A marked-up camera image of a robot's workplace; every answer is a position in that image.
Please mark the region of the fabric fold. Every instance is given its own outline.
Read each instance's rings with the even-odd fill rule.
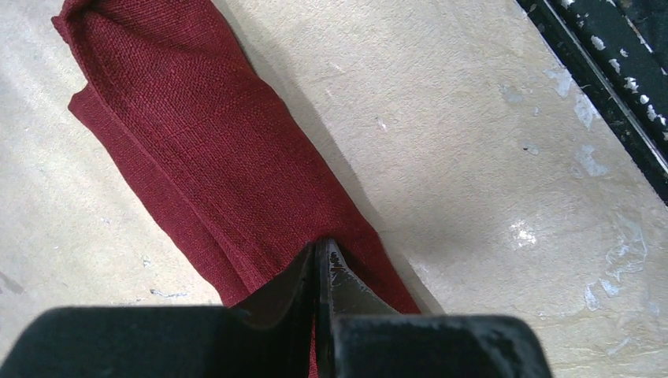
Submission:
[[[70,111],[232,306],[304,244],[333,237],[403,313],[419,310],[284,103],[204,0],[68,0],[54,25],[87,79]]]

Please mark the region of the textured weave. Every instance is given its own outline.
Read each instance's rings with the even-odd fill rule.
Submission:
[[[333,237],[404,313],[418,308],[325,161],[203,0],[66,1],[53,19],[88,85],[72,113],[231,306]]]

